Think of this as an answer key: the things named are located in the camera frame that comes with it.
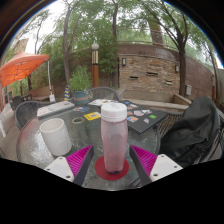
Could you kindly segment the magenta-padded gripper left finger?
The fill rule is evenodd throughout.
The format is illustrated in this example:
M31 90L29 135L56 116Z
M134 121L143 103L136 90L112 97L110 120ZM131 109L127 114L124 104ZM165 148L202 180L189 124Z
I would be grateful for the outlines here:
M94 148L89 145L68 157L59 156L45 168L45 171L81 186L93 156Z

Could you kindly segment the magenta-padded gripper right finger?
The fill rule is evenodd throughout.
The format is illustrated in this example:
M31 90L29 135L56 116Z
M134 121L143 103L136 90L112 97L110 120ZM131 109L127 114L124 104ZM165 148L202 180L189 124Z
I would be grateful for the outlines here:
M129 149L143 186L182 169L165 154L155 155L145 149L131 145Z

